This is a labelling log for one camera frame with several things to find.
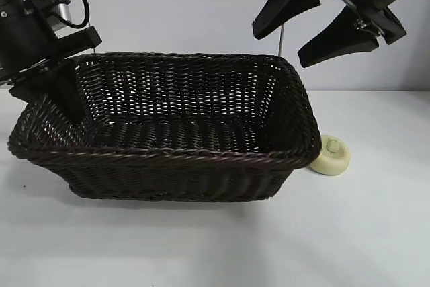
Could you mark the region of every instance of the wicker basket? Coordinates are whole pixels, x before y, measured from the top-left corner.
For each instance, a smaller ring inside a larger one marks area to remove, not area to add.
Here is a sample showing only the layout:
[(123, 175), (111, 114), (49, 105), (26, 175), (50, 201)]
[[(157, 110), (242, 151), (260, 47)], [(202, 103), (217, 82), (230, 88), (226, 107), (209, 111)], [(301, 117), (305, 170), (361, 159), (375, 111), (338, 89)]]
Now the wicker basket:
[(320, 153), (302, 82), (276, 56), (92, 54), (75, 58), (85, 118), (46, 97), (9, 149), (86, 198), (239, 202), (273, 196)]

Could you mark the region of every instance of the screw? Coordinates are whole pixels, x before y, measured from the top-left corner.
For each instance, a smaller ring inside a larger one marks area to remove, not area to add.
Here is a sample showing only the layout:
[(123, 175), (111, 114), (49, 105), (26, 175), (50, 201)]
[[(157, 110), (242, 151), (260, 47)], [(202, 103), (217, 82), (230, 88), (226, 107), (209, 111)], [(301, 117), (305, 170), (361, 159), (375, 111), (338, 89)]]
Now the screw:
[(363, 21), (361, 18), (360, 18), (360, 19), (357, 19), (357, 21), (355, 22), (355, 27), (356, 27), (358, 30), (364, 30), (364, 29), (366, 29), (368, 26), (369, 26), (369, 23), (367, 23), (367, 22)]
[(30, 16), (33, 13), (33, 9), (26, 9), (24, 10), (24, 15)]

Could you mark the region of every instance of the round soap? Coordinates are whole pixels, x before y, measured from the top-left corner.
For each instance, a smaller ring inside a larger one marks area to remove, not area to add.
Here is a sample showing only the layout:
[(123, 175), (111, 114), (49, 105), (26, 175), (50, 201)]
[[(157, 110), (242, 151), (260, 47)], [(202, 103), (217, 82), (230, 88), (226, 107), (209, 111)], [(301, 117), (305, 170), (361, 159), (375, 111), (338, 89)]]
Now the round soap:
[(340, 175), (349, 166), (351, 153), (345, 143), (332, 136), (322, 136), (322, 149), (319, 157), (310, 168), (324, 175)]

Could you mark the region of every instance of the white table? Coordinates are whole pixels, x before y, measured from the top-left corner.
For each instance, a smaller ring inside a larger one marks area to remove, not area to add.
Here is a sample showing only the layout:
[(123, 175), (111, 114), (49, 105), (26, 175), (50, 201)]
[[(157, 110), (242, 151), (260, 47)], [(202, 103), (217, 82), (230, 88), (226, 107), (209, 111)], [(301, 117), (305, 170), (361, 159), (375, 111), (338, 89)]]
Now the white table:
[(81, 199), (7, 150), (0, 90), (0, 286), (430, 286), (430, 93), (311, 92), (347, 173), (296, 171), (248, 204)]

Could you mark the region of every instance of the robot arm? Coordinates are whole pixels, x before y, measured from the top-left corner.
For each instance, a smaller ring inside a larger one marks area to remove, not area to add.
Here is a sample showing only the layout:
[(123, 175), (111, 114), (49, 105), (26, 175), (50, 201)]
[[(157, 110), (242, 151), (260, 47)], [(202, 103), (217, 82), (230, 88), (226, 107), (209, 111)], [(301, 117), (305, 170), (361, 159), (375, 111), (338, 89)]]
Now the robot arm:
[[(302, 65), (378, 47), (378, 36), (391, 44), (406, 35), (389, 4), (396, 0), (344, 0), (336, 20), (299, 52)], [(61, 27), (84, 28), (89, 4), (83, 0), (85, 18), (72, 24), (70, 0), (0, 0), (0, 83), (13, 85), (10, 93), (31, 102), (47, 94), (69, 117), (78, 122), (83, 111), (75, 88), (74, 64), (68, 58), (101, 43), (94, 27), (59, 38)], [(319, 6), (320, 0), (268, 0), (253, 23), (260, 39), (289, 19)]]
[(12, 96), (26, 102), (39, 95), (49, 98), (72, 122), (83, 116), (74, 65), (68, 57), (101, 43), (94, 27), (59, 38), (55, 31), (65, 26), (84, 28), (89, 4), (83, 0), (85, 18), (71, 23), (70, 0), (0, 0), (0, 82), (13, 85)]
[[(299, 57), (303, 67), (355, 52), (370, 52), (382, 36), (392, 44), (406, 35), (400, 20), (388, 6), (396, 0), (343, 0), (345, 9), (321, 34), (306, 44)], [(320, 0), (268, 0), (253, 22), (261, 39), (293, 17), (321, 5)]]

